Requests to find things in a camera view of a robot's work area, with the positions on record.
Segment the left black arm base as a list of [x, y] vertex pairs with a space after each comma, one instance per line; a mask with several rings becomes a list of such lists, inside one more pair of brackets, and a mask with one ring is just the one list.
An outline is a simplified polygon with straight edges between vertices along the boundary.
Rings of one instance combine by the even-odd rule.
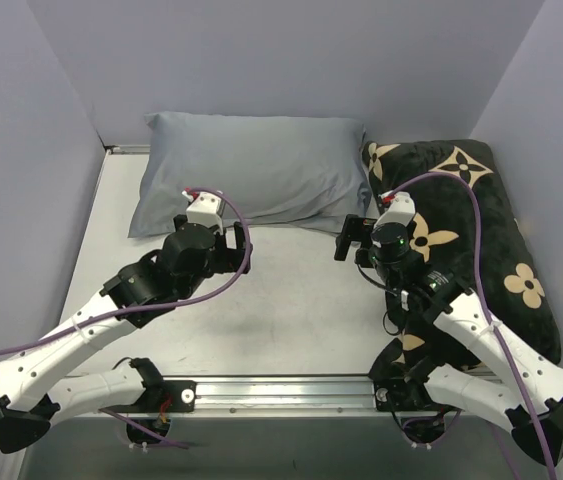
[[141, 395], [126, 407], [127, 413], [189, 413], [194, 410], [197, 383], [191, 379], [166, 380], [147, 358], [129, 365], [141, 377]]

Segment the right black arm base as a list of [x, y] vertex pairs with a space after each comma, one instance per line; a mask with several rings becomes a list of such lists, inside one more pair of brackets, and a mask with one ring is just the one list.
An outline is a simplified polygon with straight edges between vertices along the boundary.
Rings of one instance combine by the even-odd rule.
[[425, 389], [414, 382], [406, 382], [407, 369], [402, 363], [390, 363], [384, 366], [373, 366], [368, 378], [373, 382], [375, 392], [380, 389], [385, 394], [377, 398], [378, 409], [394, 412], [431, 411], [449, 413], [457, 411], [456, 407], [435, 403]]

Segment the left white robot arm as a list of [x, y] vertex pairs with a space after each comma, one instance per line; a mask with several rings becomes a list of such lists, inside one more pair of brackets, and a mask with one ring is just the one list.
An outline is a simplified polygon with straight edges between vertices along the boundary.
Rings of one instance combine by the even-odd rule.
[[234, 284], [247, 273], [250, 232], [242, 221], [233, 230], [236, 244], [228, 247], [218, 226], [178, 216], [161, 248], [123, 267], [64, 325], [36, 342], [0, 351], [0, 451], [23, 450], [53, 426], [90, 411], [161, 411], [171, 404], [175, 395], [147, 358], [99, 374], [71, 373], [157, 317], [208, 300], [195, 294], [205, 280], [227, 274]]

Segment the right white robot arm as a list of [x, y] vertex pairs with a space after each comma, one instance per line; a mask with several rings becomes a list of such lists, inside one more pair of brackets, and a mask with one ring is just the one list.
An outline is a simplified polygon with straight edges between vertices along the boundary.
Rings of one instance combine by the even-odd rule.
[[370, 377], [381, 383], [403, 356], [401, 381], [407, 402], [426, 409], [447, 405], [510, 433], [517, 446], [543, 465], [563, 458], [563, 368], [537, 352], [483, 306], [477, 292], [449, 269], [423, 262], [408, 245], [407, 226], [357, 215], [346, 217], [334, 258], [352, 243], [355, 263], [374, 269], [386, 314], [405, 339], [377, 357]]

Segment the grey pillowcase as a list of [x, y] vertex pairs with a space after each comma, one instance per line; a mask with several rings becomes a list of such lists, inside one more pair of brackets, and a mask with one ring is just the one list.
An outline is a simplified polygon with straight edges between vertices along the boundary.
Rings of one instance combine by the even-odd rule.
[[187, 187], [222, 191], [252, 225], [337, 233], [347, 215], [369, 209], [357, 120], [158, 112], [145, 121], [150, 151], [131, 238], [171, 232]]

